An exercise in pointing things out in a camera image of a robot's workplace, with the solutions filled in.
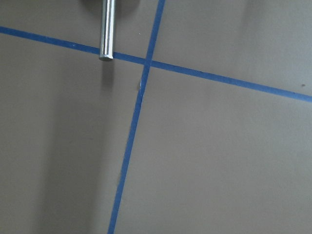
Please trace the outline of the steel ice scoop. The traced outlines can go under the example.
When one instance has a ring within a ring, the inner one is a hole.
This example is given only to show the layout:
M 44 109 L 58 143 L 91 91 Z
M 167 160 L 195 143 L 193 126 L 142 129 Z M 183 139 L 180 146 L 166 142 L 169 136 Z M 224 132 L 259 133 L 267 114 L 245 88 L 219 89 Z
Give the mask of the steel ice scoop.
M 99 59 L 111 61 L 114 50 L 115 0 L 102 1 Z

